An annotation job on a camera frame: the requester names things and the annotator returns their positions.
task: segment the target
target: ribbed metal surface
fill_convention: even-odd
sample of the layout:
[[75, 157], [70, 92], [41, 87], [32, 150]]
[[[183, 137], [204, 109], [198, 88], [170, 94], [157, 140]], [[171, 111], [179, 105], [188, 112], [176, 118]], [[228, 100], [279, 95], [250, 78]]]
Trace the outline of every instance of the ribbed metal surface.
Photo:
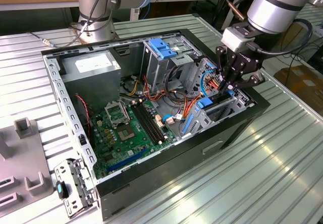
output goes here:
[[[188, 28], [211, 49], [219, 36], [191, 15], [116, 24], [120, 37]], [[40, 33], [57, 44], [68, 29]], [[0, 127], [27, 116], [36, 119], [52, 170], [76, 157], [39, 51], [27, 34], [0, 37]], [[111, 223], [316, 223], [323, 213], [323, 125], [301, 102], [271, 80], [256, 87], [270, 103], [229, 148], [113, 216]], [[68, 220], [57, 193], [11, 213], [1, 223], [101, 223], [93, 207]]]
[[323, 8], [306, 4], [297, 17], [308, 20], [315, 27], [322, 28]]

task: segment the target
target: gray plastic block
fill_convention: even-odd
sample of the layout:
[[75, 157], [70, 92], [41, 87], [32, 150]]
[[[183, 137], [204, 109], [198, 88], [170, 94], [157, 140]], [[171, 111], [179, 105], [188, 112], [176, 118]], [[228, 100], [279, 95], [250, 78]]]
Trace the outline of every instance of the gray plastic block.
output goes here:
[[39, 179], [33, 182], [30, 181], [28, 177], [25, 177], [26, 190], [29, 191], [32, 196], [39, 195], [49, 188], [49, 181], [44, 178], [42, 172], [38, 172], [38, 176]]
[[34, 134], [28, 118], [22, 118], [14, 121], [14, 127], [20, 139], [32, 136]]
[[0, 135], [0, 161], [5, 161], [9, 157], [11, 157], [10, 148]]
[[0, 199], [6, 203], [0, 208], [2, 217], [50, 195], [53, 186], [37, 122], [27, 118], [17, 120], [12, 126], [0, 129], [0, 133], [2, 143], [9, 149], [0, 153], [11, 154], [5, 161], [0, 159]]
[[16, 192], [0, 198], [0, 210], [7, 209], [13, 205], [17, 205], [22, 198]]
[[0, 193], [17, 185], [19, 185], [19, 181], [13, 176], [0, 180]]

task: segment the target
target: open computer tower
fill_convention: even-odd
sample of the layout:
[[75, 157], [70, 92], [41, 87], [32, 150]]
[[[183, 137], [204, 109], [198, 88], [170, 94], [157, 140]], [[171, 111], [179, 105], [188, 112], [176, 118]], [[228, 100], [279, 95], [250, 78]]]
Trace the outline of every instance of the open computer tower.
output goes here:
[[70, 218], [105, 220], [228, 147], [270, 105], [218, 91], [216, 55], [189, 30], [44, 51], [78, 159], [55, 168]]

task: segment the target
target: robotic arm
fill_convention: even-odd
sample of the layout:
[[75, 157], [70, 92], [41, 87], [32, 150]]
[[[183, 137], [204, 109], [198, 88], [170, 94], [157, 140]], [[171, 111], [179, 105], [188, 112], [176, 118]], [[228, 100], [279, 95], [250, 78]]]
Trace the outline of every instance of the robotic arm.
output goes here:
[[[264, 59], [290, 53], [302, 48], [312, 35], [312, 25], [295, 17], [309, 0], [254, 0], [248, 10], [248, 18], [224, 30], [221, 42], [216, 48], [219, 73], [222, 80], [220, 90], [256, 86], [264, 81], [259, 72]], [[293, 22], [305, 24], [308, 28], [306, 40], [290, 51], [271, 52], [280, 38]], [[252, 75], [243, 80], [247, 73]]]
[[150, 0], [79, 0], [80, 18], [77, 31], [84, 30], [79, 36], [84, 43], [112, 40], [116, 35], [112, 22], [112, 10], [140, 8], [146, 6]]

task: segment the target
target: blue cable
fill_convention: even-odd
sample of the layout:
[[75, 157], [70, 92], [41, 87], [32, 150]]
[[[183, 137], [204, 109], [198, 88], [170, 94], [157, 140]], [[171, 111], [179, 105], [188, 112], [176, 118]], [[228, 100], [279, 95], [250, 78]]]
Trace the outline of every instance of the blue cable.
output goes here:
[[212, 70], [206, 71], [206, 72], [202, 75], [202, 77], [201, 77], [201, 90], [202, 90], [202, 93], [205, 95], [205, 97], [207, 97], [207, 94], [206, 94], [206, 92], [205, 92], [205, 90], [204, 90], [204, 86], [203, 86], [203, 79], [204, 79], [204, 76], [205, 76], [207, 73], [213, 73], [213, 71], [212, 71]]
[[143, 20], [143, 19], [145, 19], [145, 18], [147, 17], [147, 15], [148, 15], [149, 11], [150, 11], [150, 3], [148, 4], [148, 11], [147, 11], [146, 15], [142, 18], [142, 20]]
[[164, 116], [163, 122], [166, 121], [166, 119], [169, 118], [169, 117], [173, 117], [173, 116], [172, 115], [166, 115], [166, 116]]

